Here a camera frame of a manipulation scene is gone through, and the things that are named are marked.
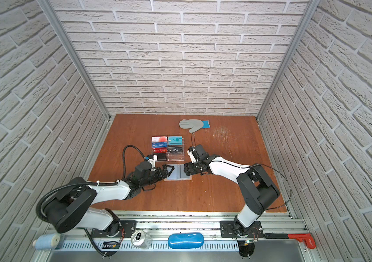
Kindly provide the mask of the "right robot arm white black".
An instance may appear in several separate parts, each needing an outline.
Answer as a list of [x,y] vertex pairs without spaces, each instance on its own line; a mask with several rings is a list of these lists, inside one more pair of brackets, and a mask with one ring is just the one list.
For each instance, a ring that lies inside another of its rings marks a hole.
[[260,164],[242,165],[220,156],[209,156],[184,164],[187,176],[208,172],[238,184],[245,205],[236,216],[236,223],[249,228],[280,197],[280,191]]

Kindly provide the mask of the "clear acrylic card display stand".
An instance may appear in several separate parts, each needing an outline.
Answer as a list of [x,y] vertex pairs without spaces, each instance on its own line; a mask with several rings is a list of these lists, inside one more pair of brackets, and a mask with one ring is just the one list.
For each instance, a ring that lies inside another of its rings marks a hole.
[[184,161],[184,140],[182,136],[153,136],[152,155],[156,161]]

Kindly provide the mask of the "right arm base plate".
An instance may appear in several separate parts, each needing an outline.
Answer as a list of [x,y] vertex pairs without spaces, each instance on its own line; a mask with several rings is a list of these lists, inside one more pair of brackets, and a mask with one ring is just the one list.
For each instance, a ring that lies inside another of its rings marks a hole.
[[222,238],[258,239],[264,236],[259,221],[254,221],[249,227],[244,227],[239,221],[220,221],[220,232]]

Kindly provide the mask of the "beige leather card holder wallet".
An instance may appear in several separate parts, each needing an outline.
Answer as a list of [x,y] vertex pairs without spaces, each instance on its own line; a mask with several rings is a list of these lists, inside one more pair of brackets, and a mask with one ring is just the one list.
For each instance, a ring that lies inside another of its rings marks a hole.
[[191,180],[191,176],[187,176],[184,172],[184,164],[174,164],[174,170],[165,181],[187,181]]

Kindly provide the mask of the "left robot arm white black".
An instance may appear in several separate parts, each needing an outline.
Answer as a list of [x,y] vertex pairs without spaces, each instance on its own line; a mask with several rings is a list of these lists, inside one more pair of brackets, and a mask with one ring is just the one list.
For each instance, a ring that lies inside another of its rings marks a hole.
[[111,209],[95,209],[92,205],[111,200],[136,197],[147,186],[168,178],[172,165],[154,167],[143,161],[128,177],[116,182],[91,182],[78,177],[45,194],[36,206],[36,215],[62,234],[74,228],[96,229],[112,237],[121,230],[120,219]]

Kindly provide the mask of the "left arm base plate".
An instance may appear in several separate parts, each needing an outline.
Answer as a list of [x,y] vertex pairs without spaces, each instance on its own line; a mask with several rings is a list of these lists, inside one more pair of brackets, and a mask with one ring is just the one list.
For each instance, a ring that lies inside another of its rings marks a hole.
[[93,238],[130,238],[136,230],[137,221],[135,220],[122,220],[118,223],[113,223],[106,230],[93,229],[91,236]]

